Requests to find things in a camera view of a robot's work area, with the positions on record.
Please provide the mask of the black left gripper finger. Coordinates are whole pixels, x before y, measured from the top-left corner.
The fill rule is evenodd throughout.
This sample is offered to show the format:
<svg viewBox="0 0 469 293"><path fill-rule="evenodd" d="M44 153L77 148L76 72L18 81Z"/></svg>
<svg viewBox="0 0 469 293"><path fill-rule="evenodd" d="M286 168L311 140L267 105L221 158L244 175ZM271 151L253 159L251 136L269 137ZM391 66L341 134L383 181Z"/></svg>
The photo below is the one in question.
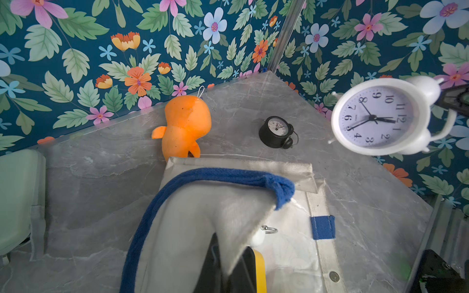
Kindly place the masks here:
<svg viewBox="0 0 469 293"><path fill-rule="evenodd" d="M205 261L193 293L221 293L222 269L219 243L216 233L212 235Z"/></svg>

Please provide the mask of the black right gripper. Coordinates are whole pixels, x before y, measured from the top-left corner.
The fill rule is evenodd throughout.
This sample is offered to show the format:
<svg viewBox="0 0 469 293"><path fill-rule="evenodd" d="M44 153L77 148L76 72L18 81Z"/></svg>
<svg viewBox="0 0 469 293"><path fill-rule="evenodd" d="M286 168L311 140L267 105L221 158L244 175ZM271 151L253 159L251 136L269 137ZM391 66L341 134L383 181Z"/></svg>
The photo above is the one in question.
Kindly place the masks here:
<svg viewBox="0 0 469 293"><path fill-rule="evenodd" d="M458 85L445 89L436 101L436 105L459 115L469 116L469 85Z"/></svg>

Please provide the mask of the white twin-bell alarm clock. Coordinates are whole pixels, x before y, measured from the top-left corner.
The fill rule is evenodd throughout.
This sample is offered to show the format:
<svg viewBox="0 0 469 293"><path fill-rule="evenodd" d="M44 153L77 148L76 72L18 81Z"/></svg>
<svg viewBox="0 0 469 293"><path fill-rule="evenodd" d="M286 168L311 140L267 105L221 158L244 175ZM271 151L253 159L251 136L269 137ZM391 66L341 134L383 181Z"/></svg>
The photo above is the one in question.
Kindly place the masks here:
<svg viewBox="0 0 469 293"><path fill-rule="evenodd" d="M332 141L367 156L429 152L429 144L446 137L458 116L450 109L441 132L432 135L428 130L441 83L443 79L428 76L382 78L365 81L343 94L332 92L337 99L331 116Z"/></svg>

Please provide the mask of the white canvas tote bag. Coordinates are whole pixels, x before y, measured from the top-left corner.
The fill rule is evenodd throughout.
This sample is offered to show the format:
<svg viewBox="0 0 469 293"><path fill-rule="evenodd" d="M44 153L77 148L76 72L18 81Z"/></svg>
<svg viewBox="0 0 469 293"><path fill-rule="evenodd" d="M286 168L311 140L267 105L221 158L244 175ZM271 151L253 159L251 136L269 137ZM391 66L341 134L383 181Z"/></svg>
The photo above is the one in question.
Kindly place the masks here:
<svg viewBox="0 0 469 293"><path fill-rule="evenodd" d="M231 274L267 225L278 233L251 247L264 257L267 293L343 293L326 191L310 164L172 157L129 247L120 291L192 293L216 233L222 293L231 293Z"/></svg>

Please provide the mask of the small black alarm clock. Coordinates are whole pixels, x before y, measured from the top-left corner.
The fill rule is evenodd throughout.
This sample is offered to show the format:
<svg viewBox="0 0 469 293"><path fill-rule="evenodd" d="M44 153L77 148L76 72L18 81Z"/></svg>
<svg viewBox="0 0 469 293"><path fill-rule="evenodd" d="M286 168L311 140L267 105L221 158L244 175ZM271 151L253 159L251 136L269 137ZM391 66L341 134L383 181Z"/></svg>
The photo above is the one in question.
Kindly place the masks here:
<svg viewBox="0 0 469 293"><path fill-rule="evenodd" d="M299 136L293 125L278 116L268 117L259 129L258 136L269 148L288 150L299 143Z"/></svg>

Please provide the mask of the black yellow square clock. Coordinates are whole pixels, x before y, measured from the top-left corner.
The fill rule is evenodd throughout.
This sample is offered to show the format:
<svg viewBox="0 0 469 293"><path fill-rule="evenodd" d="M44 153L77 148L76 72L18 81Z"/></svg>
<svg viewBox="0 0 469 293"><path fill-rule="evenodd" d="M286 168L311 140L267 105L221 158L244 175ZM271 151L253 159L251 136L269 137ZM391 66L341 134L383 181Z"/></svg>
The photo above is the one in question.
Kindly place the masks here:
<svg viewBox="0 0 469 293"><path fill-rule="evenodd" d="M267 293L266 265L263 255L247 247L230 276L232 293Z"/></svg>

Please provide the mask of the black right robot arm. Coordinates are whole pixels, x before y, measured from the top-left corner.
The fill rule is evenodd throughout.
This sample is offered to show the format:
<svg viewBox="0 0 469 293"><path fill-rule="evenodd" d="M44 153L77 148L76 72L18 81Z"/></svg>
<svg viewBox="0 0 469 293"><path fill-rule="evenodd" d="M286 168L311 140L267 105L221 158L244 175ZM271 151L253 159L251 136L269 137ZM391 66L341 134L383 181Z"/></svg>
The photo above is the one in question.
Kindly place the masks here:
<svg viewBox="0 0 469 293"><path fill-rule="evenodd" d="M457 134L454 126L458 114L469 117L469 85L444 90L436 102L448 110L443 129L437 133L442 140ZM469 169L458 172L461 195L469 200ZM469 205L458 209L456 201L444 198L456 191L448 182L427 177L425 184L435 194L430 202L431 218L411 270L405 293L468 293L469 292Z"/></svg>

